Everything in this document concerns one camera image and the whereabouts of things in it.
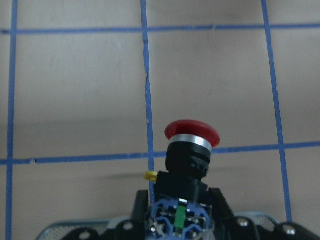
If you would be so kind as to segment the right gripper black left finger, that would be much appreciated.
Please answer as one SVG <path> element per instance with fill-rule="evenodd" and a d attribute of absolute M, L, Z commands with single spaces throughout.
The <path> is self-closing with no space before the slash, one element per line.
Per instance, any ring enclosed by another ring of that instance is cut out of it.
<path fill-rule="evenodd" d="M 136 193 L 131 213 L 132 240 L 144 240 L 146 235 L 146 214 L 149 206 L 148 190 L 139 190 Z"/>

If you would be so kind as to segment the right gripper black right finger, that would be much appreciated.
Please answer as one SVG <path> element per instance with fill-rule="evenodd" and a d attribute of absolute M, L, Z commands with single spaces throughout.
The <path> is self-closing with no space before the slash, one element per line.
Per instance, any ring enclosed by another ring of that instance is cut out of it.
<path fill-rule="evenodd" d="M 214 240 L 236 240 L 236 218 L 227 203 L 222 191 L 219 188 L 210 188 L 208 190 L 210 204 L 212 206 L 211 215 L 213 226 L 211 235 Z"/>

